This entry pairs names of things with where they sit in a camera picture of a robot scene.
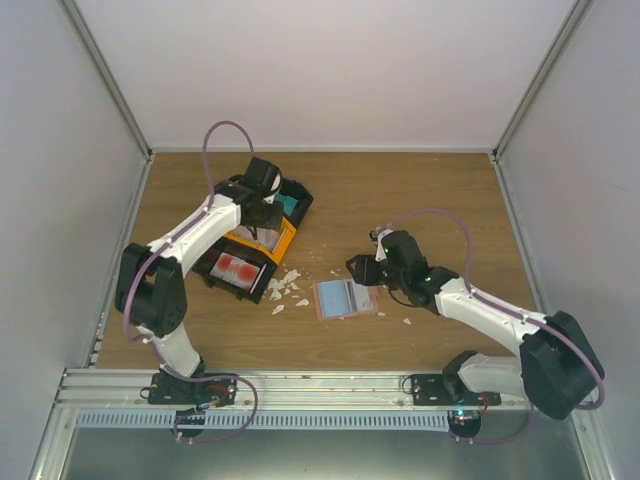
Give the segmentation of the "pale pink card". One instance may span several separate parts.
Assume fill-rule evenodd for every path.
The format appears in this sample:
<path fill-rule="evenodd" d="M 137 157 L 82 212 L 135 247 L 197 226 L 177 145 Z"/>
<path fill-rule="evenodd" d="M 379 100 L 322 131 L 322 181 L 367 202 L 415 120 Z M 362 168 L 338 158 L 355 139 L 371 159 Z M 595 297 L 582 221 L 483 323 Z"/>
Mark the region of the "pale pink card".
<path fill-rule="evenodd" d="M 355 283 L 353 280 L 346 281 L 346 295 L 348 312 L 350 314 L 365 314 L 377 311 L 377 290 Z"/>

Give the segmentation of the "yellow bin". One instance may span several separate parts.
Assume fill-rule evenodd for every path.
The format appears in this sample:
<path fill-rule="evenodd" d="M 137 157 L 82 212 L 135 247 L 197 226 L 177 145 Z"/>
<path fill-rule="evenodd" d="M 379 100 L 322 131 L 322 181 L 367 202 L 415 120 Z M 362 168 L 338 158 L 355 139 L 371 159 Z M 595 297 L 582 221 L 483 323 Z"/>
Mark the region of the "yellow bin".
<path fill-rule="evenodd" d="M 227 240 L 253 248 L 265 254 L 275 264 L 280 264 L 296 233 L 296 227 L 286 217 L 283 217 L 279 228 L 258 228 L 256 236 L 253 236 L 248 227 L 238 226 L 226 233 L 224 237 Z"/>

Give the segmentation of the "black bin with teal cards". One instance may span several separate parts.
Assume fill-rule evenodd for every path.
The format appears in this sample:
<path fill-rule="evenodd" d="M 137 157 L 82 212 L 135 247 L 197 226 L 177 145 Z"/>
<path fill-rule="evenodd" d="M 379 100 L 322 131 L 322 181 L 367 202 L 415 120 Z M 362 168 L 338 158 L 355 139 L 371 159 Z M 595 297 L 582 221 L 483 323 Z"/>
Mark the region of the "black bin with teal cards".
<path fill-rule="evenodd" d="M 306 187 L 295 180 L 279 176 L 276 191 L 265 197 L 257 187 L 251 187 L 247 199 L 240 202 L 241 224 L 260 228 L 276 228 L 283 219 L 298 227 L 313 203 Z"/>

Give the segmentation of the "black bin with red cards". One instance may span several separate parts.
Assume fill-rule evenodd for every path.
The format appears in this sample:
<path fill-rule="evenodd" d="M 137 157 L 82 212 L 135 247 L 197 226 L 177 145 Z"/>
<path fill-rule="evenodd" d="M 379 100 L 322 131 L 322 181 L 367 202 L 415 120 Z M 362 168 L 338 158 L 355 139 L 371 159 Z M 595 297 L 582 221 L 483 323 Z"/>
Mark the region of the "black bin with red cards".
<path fill-rule="evenodd" d="M 276 270 L 277 263 L 267 254 L 227 238 L 213 244 L 191 269 L 209 288 L 254 304 L 261 302 Z"/>

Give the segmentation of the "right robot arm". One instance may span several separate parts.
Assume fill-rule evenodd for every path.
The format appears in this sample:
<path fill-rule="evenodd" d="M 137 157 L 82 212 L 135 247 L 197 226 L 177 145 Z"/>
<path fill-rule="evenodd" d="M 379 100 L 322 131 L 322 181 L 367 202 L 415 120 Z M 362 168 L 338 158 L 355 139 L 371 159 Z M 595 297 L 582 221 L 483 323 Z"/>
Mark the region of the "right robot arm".
<path fill-rule="evenodd" d="M 405 230 L 386 229 L 370 237 L 375 253 L 346 263 L 357 284 L 399 291 L 407 306 L 458 321 L 510 353 L 496 357 L 468 350 L 450 361 L 440 383 L 451 403 L 506 394 L 557 420 L 602 405 L 604 369 L 572 315 L 530 311 L 477 289 L 458 273 L 430 265 Z"/>

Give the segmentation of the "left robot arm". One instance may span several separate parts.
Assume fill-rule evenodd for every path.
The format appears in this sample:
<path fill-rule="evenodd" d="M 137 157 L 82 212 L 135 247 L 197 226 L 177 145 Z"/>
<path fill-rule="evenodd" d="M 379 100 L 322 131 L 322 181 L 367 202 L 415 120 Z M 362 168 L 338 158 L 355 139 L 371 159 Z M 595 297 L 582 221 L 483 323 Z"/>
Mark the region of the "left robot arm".
<path fill-rule="evenodd" d="M 284 207 L 275 200 L 283 178 L 273 163 L 254 157 L 244 173 L 215 184 L 207 176 L 203 202 L 168 233 L 146 245 L 129 244 L 120 260 L 116 309 L 130 343 L 150 345 L 160 368 L 174 377 L 171 391 L 185 404 L 203 398 L 204 363 L 183 325 L 187 311 L 185 278 L 196 262 L 239 226 L 252 230 L 280 226 Z"/>

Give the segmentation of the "pale pink cards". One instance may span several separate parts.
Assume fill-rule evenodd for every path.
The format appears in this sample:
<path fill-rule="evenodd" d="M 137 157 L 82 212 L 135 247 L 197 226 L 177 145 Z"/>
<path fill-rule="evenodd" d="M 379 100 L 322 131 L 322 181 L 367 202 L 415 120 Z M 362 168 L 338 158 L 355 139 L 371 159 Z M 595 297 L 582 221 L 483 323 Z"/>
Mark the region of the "pale pink cards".
<path fill-rule="evenodd" d="M 278 244 L 281 234 L 277 230 L 257 228 L 251 230 L 246 226 L 239 226 L 232 231 L 234 235 L 247 241 L 253 242 L 266 249 L 273 250 Z"/>

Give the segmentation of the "teal cards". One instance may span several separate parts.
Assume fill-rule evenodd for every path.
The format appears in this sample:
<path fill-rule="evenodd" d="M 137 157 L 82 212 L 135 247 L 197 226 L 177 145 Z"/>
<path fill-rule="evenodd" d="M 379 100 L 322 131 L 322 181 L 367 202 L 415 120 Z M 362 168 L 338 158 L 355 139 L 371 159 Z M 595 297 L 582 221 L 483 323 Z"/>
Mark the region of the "teal cards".
<path fill-rule="evenodd" d="M 299 203 L 297 198 L 282 194 L 277 194 L 275 200 L 283 205 L 285 215 L 291 215 Z"/>

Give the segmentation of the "red and white cards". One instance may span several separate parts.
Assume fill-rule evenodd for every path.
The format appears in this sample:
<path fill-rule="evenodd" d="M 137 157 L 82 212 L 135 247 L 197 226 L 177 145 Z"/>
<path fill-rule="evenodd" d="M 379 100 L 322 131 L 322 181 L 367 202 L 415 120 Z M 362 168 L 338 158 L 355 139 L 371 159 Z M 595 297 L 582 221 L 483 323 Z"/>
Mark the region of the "red and white cards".
<path fill-rule="evenodd" d="M 212 277 L 247 292 L 253 291 L 261 273 L 261 267 L 228 253 L 222 253 L 210 270 Z"/>

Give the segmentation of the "white debris pile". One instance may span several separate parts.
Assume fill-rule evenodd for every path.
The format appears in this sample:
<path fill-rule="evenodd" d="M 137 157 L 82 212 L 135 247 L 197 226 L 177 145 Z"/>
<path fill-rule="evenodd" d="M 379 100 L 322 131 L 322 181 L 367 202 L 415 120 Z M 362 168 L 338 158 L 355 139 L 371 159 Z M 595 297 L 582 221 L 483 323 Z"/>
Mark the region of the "white debris pile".
<path fill-rule="evenodd" d="M 261 299 L 267 301 L 272 316 L 286 309 L 311 306 L 311 290 L 303 284 L 303 280 L 304 271 L 286 269 L 281 278 L 272 278 L 268 282 Z"/>

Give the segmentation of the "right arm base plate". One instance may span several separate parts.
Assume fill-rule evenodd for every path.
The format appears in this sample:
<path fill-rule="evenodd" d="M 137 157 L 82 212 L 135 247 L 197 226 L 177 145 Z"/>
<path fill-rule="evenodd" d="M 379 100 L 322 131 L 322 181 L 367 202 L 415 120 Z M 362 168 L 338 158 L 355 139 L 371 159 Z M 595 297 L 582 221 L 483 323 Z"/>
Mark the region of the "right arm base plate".
<path fill-rule="evenodd" d="M 412 374 L 407 380 L 415 406 L 484 407 L 502 404 L 498 393 L 472 392 L 458 375 Z"/>

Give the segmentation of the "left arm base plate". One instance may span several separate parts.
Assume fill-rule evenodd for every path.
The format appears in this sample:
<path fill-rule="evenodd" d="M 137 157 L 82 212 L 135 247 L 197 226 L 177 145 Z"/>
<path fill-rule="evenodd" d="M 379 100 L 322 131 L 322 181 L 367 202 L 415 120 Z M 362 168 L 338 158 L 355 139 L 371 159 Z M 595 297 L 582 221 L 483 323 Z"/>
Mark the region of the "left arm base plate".
<path fill-rule="evenodd" d="M 207 382 L 180 380 L 160 370 L 152 376 L 140 397 L 151 405 L 187 405 L 203 408 L 227 406 L 235 402 L 237 381 L 219 379 Z"/>

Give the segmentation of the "aluminium mounting rail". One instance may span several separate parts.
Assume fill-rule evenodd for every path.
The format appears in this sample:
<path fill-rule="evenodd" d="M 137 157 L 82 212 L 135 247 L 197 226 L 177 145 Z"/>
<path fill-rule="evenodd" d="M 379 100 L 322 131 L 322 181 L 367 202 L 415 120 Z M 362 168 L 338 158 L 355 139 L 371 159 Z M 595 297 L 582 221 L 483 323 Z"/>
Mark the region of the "aluminium mounting rail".
<path fill-rule="evenodd" d="M 64 406 L 143 406 L 140 390 L 151 385 L 152 370 L 69 369 L 56 403 Z M 239 370 L 258 391 L 264 410 L 416 410 L 408 394 L 407 371 Z"/>

